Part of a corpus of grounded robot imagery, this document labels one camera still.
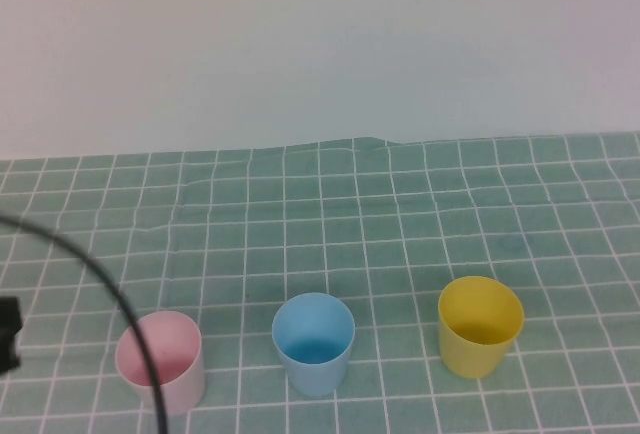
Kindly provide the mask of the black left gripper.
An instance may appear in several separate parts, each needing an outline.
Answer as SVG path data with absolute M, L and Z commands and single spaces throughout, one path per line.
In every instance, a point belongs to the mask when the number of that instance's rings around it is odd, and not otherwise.
M 0 299 L 0 374 L 21 366 L 17 349 L 17 338 L 23 327 L 20 301 L 16 296 L 2 296 Z

